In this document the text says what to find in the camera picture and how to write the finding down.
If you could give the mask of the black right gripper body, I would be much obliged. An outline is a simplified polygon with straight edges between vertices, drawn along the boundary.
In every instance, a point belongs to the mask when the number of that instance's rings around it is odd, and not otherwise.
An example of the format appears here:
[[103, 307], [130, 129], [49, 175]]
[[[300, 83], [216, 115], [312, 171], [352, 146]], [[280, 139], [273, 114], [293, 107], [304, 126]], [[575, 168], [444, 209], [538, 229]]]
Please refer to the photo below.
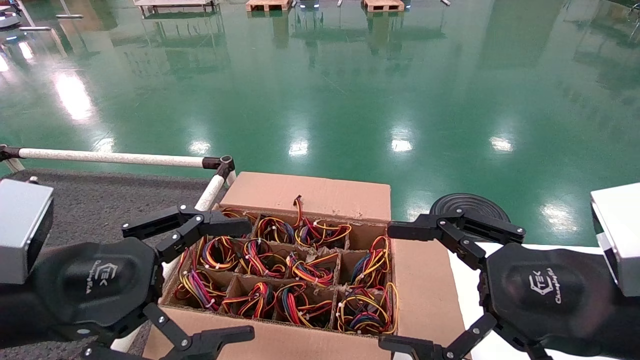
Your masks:
[[602, 255], [501, 246], [480, 262], [480, 305], [516, 350], [617, 355], [617, 283]]

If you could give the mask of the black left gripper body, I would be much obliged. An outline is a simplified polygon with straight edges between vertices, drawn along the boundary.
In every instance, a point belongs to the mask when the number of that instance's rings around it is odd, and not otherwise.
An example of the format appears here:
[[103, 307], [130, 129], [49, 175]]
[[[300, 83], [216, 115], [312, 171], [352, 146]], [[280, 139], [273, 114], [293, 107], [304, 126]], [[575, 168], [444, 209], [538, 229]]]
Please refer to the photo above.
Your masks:
[[144, 308], [160, 297], [162, 268], [158, 251], [132, 237], [46, 249], [30, 272], [37, 301], [30, 342], [96, 337], [112, 346], [146, 321]]

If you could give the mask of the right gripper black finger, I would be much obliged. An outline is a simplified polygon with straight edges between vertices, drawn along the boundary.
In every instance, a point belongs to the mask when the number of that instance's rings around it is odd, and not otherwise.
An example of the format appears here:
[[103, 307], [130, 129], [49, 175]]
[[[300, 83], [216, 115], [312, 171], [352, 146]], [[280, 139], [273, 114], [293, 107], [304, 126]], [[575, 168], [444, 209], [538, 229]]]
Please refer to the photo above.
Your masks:
[[391, 353], [407, 354], [412, 360], [464, 360], [496, 325], [497, 319], [490, 313], [484, 313], [448, 346], [425, 339], [384, 335], [378, 338], [378, 347]]
[[437, 241], [470, 269], [484, 271], [486, 251], [473, 237], [502, 246], [521, 245], [526, 230], [474, 209], [456, 209], [442, 215], [420, 214], [412, 222], [391, 221], [387, 225], [387, 235], [399, 240]]

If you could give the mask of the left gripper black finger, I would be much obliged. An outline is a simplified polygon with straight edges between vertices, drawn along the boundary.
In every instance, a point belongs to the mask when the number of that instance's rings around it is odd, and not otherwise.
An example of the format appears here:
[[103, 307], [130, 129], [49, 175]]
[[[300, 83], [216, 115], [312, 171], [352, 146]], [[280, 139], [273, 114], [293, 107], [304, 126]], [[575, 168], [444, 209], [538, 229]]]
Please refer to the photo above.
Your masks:
[[169, 264], [201, 238], [240, 237], [250, 234], [252, 223], [247, 217], [228, 218], [219, 210], [198, 210], [176, 205], [135, 218], [121, 226], [124, 238], [150, 239], [162, 234], [168, 238], [155, 246], [158, 260]]
[[216, 360], [224, 346], [255, 339], [255, 329], [251, 325], [211, 329], [187, 335], [156, 303], [145, 305], [140, 313], [143, 314], [142, 319], [151, 321], [173, 344], [162, 357], [163, 360]]

